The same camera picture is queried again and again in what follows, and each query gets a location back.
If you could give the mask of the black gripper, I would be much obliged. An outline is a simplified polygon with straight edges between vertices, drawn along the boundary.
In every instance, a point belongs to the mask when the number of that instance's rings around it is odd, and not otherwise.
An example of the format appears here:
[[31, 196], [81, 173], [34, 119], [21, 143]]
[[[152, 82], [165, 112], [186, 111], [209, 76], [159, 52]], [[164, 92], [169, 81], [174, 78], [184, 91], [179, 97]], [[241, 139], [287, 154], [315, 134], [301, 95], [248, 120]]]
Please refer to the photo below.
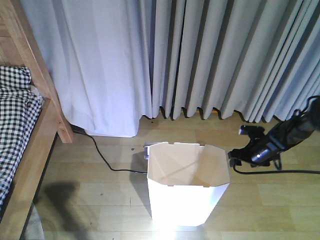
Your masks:
[[285, 151], [285, 145], [272, 135], [251, 138], [249, 143], [241, 149], [233, 149], [227, 155], [229, 166], [241, 166], [242, 162], [251, 167], [268, 167], [271, 161], [279, 160], [280, 153]]

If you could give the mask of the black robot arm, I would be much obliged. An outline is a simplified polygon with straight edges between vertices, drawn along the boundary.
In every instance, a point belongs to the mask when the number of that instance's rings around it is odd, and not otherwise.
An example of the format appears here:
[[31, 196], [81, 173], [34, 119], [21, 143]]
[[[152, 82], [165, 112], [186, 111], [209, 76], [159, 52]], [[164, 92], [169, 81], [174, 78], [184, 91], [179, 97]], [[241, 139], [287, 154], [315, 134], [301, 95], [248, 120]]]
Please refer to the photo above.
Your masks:
[[274, 162], [277, 170], [282, 169], [281, 156], [292, 147], [307, 139], [320, 128], [320, 97], [311, 96], [303, 110], [296, 109], [293, 116], [277, 123], [268, 133], [261, 126], [241, 125], [239, 135], [249, 136], [249, 143], [241, 149], [228, 153], [229, 165], [240, 166], [242, 162], [251, 167], [268, 167]]

